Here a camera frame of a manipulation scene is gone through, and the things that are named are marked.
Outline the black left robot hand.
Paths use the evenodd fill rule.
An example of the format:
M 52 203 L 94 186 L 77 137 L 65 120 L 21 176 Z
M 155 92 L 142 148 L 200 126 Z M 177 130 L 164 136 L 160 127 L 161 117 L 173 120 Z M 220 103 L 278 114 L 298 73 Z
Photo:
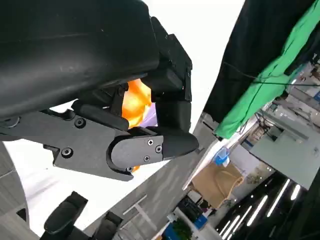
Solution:
M 141 0 L 3 0 L 0 134 L 120 181 L 185 156 L 192 61 Z

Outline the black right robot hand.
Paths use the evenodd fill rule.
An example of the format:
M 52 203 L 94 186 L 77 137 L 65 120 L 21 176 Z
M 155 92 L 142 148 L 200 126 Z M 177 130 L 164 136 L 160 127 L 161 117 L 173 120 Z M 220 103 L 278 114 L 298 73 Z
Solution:
M 93 235 L 89 236 L 75 226 L 88 200 L 73 191 L 50 214 L 44 223 L 41 240 L 112 240 L 123 222 L 123 219 L 111 211 L 100 221 Z

